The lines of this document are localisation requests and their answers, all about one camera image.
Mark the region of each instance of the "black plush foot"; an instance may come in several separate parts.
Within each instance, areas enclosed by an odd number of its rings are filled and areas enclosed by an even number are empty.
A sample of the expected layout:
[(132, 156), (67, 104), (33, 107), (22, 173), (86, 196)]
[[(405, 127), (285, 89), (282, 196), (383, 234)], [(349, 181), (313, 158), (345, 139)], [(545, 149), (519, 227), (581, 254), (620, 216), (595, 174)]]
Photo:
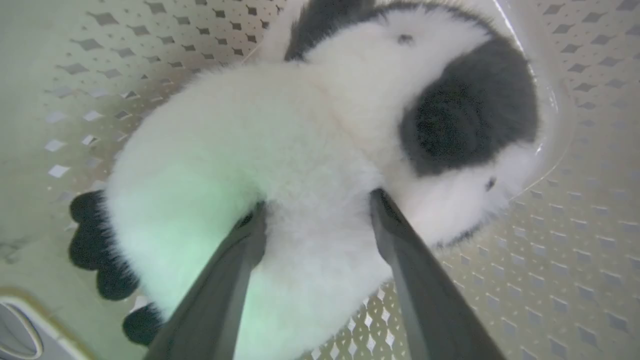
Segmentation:
[(113, 260), (98, 269), (96, 283), (100, 296), (114, 301), (126, 299), (138, 288), (138, 279)]
[(132, 343), (149, 346), (160, 331), (162, 323), (149, 305), (127, 315), (122, 330)]
[(69, 206), (78, 228), (69, 245), (71, 262), (85, 270), (97, 270), (109, 262), (108, 238), (102, 230), (105, 223), (100, 215), (101, 192), (84, 193)]

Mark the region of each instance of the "stuffed animal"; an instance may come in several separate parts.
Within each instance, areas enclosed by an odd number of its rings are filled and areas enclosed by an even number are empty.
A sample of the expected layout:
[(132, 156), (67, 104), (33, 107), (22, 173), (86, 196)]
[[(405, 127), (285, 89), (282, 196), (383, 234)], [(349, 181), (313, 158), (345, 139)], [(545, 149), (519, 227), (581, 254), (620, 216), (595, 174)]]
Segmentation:
[(295, 359), (391, 277), (371, 190), (386, 189), (427, 245), (450, 247), (506, 208), (534, 166), (527, 60), (481, 16), (406, 1), (291, 6), (261, 57), (186, 84), (133, 133), (106, 189), (71, 204), (74, 264), (97, 270), (107, 299), (140, 285), (152, 301), (125, 319), (134, 342), (153, 340), (264, 202), (267, 247), (234, 359)]

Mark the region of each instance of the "perforated surface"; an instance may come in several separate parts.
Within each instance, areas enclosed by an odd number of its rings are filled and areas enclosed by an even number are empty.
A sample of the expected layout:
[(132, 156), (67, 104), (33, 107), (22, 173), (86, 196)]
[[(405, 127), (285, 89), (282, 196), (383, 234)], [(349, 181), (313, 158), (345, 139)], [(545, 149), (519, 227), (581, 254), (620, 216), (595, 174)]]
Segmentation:
[[(132, 300), (99, 300), (93, 275), (67, 261), (69, 201), (103, 186), (150, 109), (193, 72), (246, 56), (283, 7), (0, 4), (0, 286), (34, 293), (96, 358), (139, 358), (143, 350), (120, 331)], [(504, 219), (442, 260), (510, 359), (635, 359), (640, 1), (538, 0), (535, 9), (528, 16), (544, 24), (576, 101), (575, 136)], [(304, 359), (408, 359), (392, 285), (362, 310)]]

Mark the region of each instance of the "black and white stuffed animal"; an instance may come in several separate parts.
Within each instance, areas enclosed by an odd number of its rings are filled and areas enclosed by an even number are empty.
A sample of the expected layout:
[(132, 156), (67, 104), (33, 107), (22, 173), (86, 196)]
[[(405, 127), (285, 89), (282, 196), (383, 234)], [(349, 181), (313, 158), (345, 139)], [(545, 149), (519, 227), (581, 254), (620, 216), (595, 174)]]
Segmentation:
[(527, 60), (482, 17), (406, 1), (290, 6), (256, 61), (188, 83), (131, 136), (107, 188), (71, 205), (74, 264), (98, 270), (108, 299), (140, 285), (152, 301), (125, 319), (132, 341), (152, 341), (264, 202), (266, 253), (234, 359), (295, 359), (391, 277), (371, 190), (386, 189), (427, 245), (446, 247), (506, 208), (533, 169)]

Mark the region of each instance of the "white cable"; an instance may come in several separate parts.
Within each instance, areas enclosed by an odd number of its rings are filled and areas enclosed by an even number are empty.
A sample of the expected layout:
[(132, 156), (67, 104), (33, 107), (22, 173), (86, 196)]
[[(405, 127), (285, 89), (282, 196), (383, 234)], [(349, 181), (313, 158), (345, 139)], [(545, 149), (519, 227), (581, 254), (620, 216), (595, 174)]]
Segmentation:
[(40, 357), (42, 357), (43, 346), (42, 346), (42, 338), (38, 334), (38, 331), (35, 329), (35, 327), (33, 327), (29, 319), (26, 316), (24, 316), (22, 311), (20, 311), (17, 307), (11, 304), (5, 304), (1, 302), (0, 302), (0, 305), (4, 306), (7, 310), (9, 310), (11, 314), (13, 314), (18, 319), (18, 321), (22, 324), (24, 329), (29, 334), (31, 341), (33, 342), (33, 345), (36, 348), (34, 354), (24, 354), (24, 353), (20, 353), (15, 350), (12, 350), (4, 346), (2, 343), (0, 343), (0, 353), (4, 352), (5, 354), (16, 357), (17, 359), (20, 359), (20, 360), (40, 359)]

